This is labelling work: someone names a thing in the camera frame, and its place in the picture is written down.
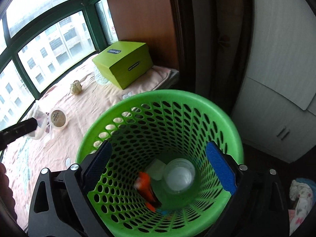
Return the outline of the person left hand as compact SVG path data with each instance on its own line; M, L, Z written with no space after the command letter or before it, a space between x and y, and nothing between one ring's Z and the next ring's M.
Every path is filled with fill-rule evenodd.
M6 171L4 164L0 163L0 196L14 221L17 221L17 214L14 209L16 202L13 198L12 189L9 187L9 178Z

